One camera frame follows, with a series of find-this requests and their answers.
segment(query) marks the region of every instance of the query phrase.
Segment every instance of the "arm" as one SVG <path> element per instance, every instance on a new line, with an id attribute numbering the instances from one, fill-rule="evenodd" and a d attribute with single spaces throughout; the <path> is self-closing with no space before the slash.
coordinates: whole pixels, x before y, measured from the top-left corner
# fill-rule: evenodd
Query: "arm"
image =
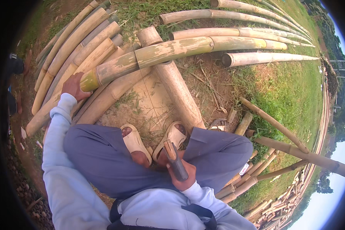
<path id="1" fill-rule="evenodd" d="M 50 112 L 52 121 L 44 143 L 42 163 L 48 203 L 56 229 L 106 229 L 110 224 L 108 208 L 74 168 L 63 149 L 75 104 L 74 96 L 63 93 L 58 106 Z"/>
<path id="2" fill-rule="evenodd" d="M 191 204 L 196 204 L 211 210 L 216 218 L 217 226 L 224 226 L 224 229 L 257 230 L 251 222 L 238 214 L 235 209 L 232 209 L 221 200 L 216 199 L 212 188 L 201 188 L 195 179 L 195 166 L 184 160 L 181 161 L 188 173 L 188 179 L 184 182 L 180 182 L 175 178 L 169 164 L 166 166 L 170 173 L 172 184 L 190 200 Z"/>

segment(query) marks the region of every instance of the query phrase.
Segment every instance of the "cuff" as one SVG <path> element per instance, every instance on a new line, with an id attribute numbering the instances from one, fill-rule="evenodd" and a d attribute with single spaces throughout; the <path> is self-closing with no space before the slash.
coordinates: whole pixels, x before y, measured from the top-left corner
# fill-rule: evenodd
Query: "cuff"
<path id="1" fill-rule="evenodd" d="M 187 190 L 182 191 L 182 193 L 189 198 L 189 200 L 200 200 L 203 194 L 203 190 L 200 185 L 197 183 L 197 180 L 194 184 Z"/>
<path id="2" fill-rule="evenodd" d="M 50 111 L 51 119 L 54 117 L 55 113 L 59 113 L 63 117 L 65 117 L 69 121 L 69 123 L 71 123 L 72 118 L 70 117 L 70 112 L 76 104 L 77 100 L 72 95 L 63 93 L 58 102 L 58 106 L 54 107 Z"/>

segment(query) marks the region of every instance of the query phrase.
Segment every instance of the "beige slide sandal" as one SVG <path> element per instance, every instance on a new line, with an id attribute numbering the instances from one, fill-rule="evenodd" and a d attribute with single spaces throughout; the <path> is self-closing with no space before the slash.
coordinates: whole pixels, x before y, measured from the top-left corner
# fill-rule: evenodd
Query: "beige slide sandal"
<path id="1" fill-rule="evenodd" d="M 157 148 L 154 150 L 152 157 L 153 160 L 157 162 L 157 159 L 159 157 L 159 153 L 164 146 L 164 141 L 171 140 L 172 143 L 174 143 L 176 149 L 179 149 L 180 146 L 183 144 L 183 142 L 186 139 L 186 135 L 184 135 L 182 132 L 180 132 L 175 125 L 180 124 L 183 125 L 182 122 L 173 122 L 168 128 L 164 135 L 164 138 L 161 140 Z"/>
<path id="2" fill-rule="evenodd" d="M 132 131 L 128 135 L 123 137 L 126 148 L 129 150 L 130 153 L 134 151 L 143 152 L 146 155 L 149 164 L 151 165 L 152 164 L 151 155 L 149 154 L 146 147 L 143 145 L 142 139 L 140 138 L 137 128 L 131 124 L 125 124 L 122 127 L 120 127 L 120 129 L 123 130 L 125 127 L 129 127 L 132 129 Z"/>

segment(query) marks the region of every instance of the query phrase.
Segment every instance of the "light blue sweatshirt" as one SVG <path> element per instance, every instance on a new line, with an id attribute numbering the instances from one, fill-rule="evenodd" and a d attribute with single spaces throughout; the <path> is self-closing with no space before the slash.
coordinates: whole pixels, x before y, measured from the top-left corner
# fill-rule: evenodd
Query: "light blue sweatshirt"
<path id="1" fill-rule="evenodd" d="M 43 148 L 43 180 L 53 223 L 60 229 L 106 229 L 110 224 L 109 209 L 93 191 L 87 179 L 75 169 L 63 149 L 70 123 L 70 111 L 77 104 L 67 93 L 61 95 L 58 106 L 50 112 L 52 118 Z M 201 188 L 195 182 L 180 192 L 169 189 L 147 189 L 118 206 L 120 220 L 125 225 L 150 226 L 177 230 L 204 230 L 202 220 L 182 205 L 197 204 L 210 209 L 217 229 L 256 230 L 247 219 L 224 202 L 215 198 L 213 189 Z"/>

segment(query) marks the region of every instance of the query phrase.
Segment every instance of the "man's right hand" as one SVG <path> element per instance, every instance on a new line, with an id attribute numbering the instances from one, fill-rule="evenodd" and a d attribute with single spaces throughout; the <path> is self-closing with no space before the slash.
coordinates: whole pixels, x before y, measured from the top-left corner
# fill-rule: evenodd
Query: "man's right hand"
<path id="1" fill-rule="evenodd" d="M 82 99 L 85 99 L 89 96 L 91 96 L 92 92 L 83 92 L 80 88 L 80 82 L 81 78 L 83 76 L 83 72 L 78 72 L 68 78 L 64 82 L 64 85 L 62 86 L 61 94 L 68 93 L 72 95 L 78 102 Z"/>
<path id="2" fill-rule="evenodd" d="M 180 191 L 184 191 L 184 190 L 189 189 L 195 183 L 196 167 L 192 164 L 189 164 L 183 159 L 181 159 L 181 162 L 183 163 L 183 166 L 186 172 L 188 173 L 188 179 L 183 182 L 180 182 L 176 179 L 173 169 L 171 168 L 170 164 L 167 164 L 166 167 L 171 176 L 172 184 Z"/>

